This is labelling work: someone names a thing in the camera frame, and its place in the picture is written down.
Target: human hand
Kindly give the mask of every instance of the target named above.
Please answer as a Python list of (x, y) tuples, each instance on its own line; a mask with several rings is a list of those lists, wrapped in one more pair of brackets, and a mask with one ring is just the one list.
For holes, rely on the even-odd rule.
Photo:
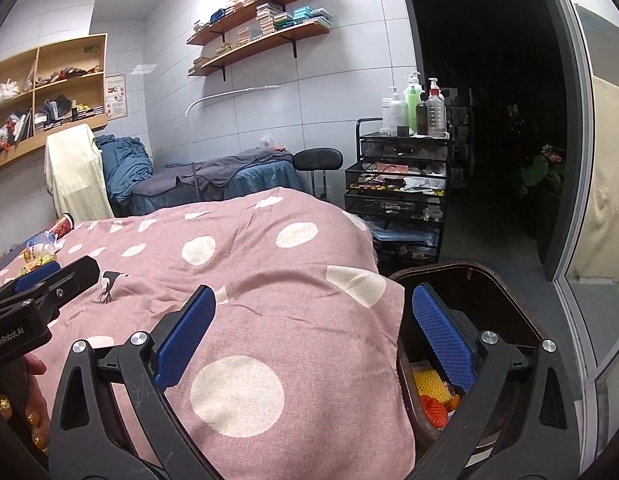
[[(25, 370), (27, 373), (27, 384), (29, 385), (29, 395), (25, 404), (27, 420), (32, 425), (32, 440), (36, 447), (47, 452), (49, 442), (49, 414), (47, 411), (47, 401), (42, 396), (36, 376), (42, 375), (47, 371), (45, 364), (34, 357), (32, 354), (25, 356)], [(0, 412), (4, 420), (9, 420), (12, 416), (12, 406), (9, 399), (0, 394)]]

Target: brown bottle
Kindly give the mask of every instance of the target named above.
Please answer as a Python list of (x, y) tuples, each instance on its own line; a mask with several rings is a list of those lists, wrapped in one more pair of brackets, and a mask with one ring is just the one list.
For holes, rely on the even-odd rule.
[(416, 133), (418, 135), (427, 135), (427, 94), (421, 94), (421, 101), (416, 105)]

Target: wooden shelf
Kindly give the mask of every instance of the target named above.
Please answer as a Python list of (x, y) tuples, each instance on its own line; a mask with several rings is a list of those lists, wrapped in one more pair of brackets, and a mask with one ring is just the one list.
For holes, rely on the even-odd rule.
[(49, 88), (49, 87), (52, 87), (52, 86), (55, 86), (55, 85), (60, 85), (60, 84), (63, 84), (63, 83), (68, 83), (70, 81), (85, 79), (87, 77), (93, 77), (93, 76), (96, 76), (96, 75), (102, 76), (102, 75), (104, 75), (104, 72), (94, 72), (92, 74), (85, 74), (85, 75), (81, 75), (81, 76), (78, 76), (78, 77), (71, 77), (69, 79), (61, 79), (60, 81), (54, 81), (53, 83), (48, 83), (46, 85), (36, 86), (35, 89), (38, 90), (38, 91), (42, 91), (45, 88)]
[[(55, 71), (63, 70), (66, 66), (75, 66), (89, 70), (96, 65), (102, 67), (102, 72), (85, 74), (80, 77), (63, 79), (43, 86), (34, 87), (29, 92), (13, 97), (0, 103), (0, 126), (7, 116), (16, 110), (29, 111), (32, 106), (39, 109), (46, 98), (56, 98), (58, 94), (67, 94), (68, 99), (76, 100), (90, 108), (105, 106), (105, 52), (107, 49), (107, 34), (93, 34), (73, 40), (48, 43), (8, 59), (0, 61), (0, 82), (12, 79), (25, 81), (35, 68), (34, 79), (37, 76), (49, 76)], [(18, 146), (11, 146), (6, 152), (0, 153), (0, 170), (7, 167), (14, 160), (29, 155), (45, 147), (47, 137), (62, 130), (67, 130), (78, 124), (87, 124), (96, 130), (107, 126), (107, 115), (89, 117), (58, 126), (46, 132), (35, 134), (30, 139), (22, 140)]]
[(268, 34), (258, 40), (250, 41), (243, 46), (239, 46), (238, 48), (233, 48), (222, 56), (215, 57), (214, 59), (206, 62), (200, 68), (192, 68), (189, 75), (206, 76), (213, 74), (218, 70), (223, 70), (226, 66), (231, 65), (232, 63), (255, 56), (256, 54), (260, 54), (266, 50), (271, 50), (272, 48), (276, 48), (277, 46), (284, 44), (294, 43), (298, 40), (305, 40), (305, 38), (320, 36), (321, 34), (329, 34), (329, 29), (314, 21), (301, 23), (300, 25), (295, 25), (294, 27), (283, 28), (283, 30), (279, 30), (273, 34)]
[(50, 135), (62, 130), (67, 130), (68, 128), (74, 126), (78, 126), (78, 124), (87, 124), (92, 130), (95, 130), (97, 128), (107, 126), (107, 116), (106, 114), (101, 114), (94, 117), (87, 117), (85, 119), (81, 119), (80, 121), (76, 121), (75, 123), (63, 124), (62, 126), (52, 128), (46, 132), (35, 134), (31, 139), (25, 139), (21, 141), (18, 146), (12, 146), (6, 152), (0, 153), (0, 169), (6, 168), (22, 156), (30, 155), (44, 148), (47, 142), (47, 137)]
[(255, 19), (256, 7), (260, 4), (265, 4), (267, 2), (278, 2), (283, 5), (288, 5), (297, 1), (298, 0), (256, 0), (253, 3), (232, 12), (225, 18), (218, 20), (216, 23), (213, 23), (210, 28), (197, 32), (189, 40), (187, 40), (187, 44), (205, 46), (212, 40), (215, 40), (217, 37), (222, 36), (233, 28)]
[(27, 112), (32, 107), (32, 98), (33, 90), (18, 94), (17, 96), (14, 96), (11, 99), (7, 99), (7, 101), (3, 101), (2, 103), (0, 103), (0, 112), (15, 112), (19, 106), (26, 106), (26, 109), (23, 109), (22, 111)]

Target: metal screw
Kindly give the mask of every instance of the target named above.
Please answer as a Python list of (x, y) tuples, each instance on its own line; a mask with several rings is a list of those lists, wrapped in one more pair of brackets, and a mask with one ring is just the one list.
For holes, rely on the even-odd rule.
[(145, 344), (145, 341), (147, 341), (147, 333), (145, 332), (136, 332), (134, 335), (131, 336), (132, 345), (140, 346), (142, 344)]
[(498, 343), (498, 336), (496, 335), (496, 332), (492, 332), (491, 330), (485, 330), (480, 338), (488, 345), (495, 345)]
[(76, 341), (71, 347), (71, 349), (77, 354), (80, 354), (80, 352), (84, 352), (85, 348), (87, 348), (87, 342), (82, 340)]
[(545, 339), (543, 341), (543, 348), (548, 352), (556, 351), (556, 343), (554, 343), (551, 339)]

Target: door frame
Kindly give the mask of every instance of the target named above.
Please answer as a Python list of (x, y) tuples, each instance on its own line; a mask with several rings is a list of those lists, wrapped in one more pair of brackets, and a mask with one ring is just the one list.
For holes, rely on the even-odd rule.
[[(577, 401), (581, 430), (581, 472), (595, 459), (598, 410), (594, 378), (596, 363), (585, 320), (567, 286), (565, 274), (579, 239), (593, 168), (594, 109), (592, 72), (585, 34), (571, 0), (546, 0), (557, 32), (567, 97), (567, 151), (565, 184), (544, 265), (545, 278), (555, 284), (567, 318), (576, 353), (582, 401)], [(423, 67), (416, 13), (412, 0), (405, 0), (412, 27), (417, 66)]]

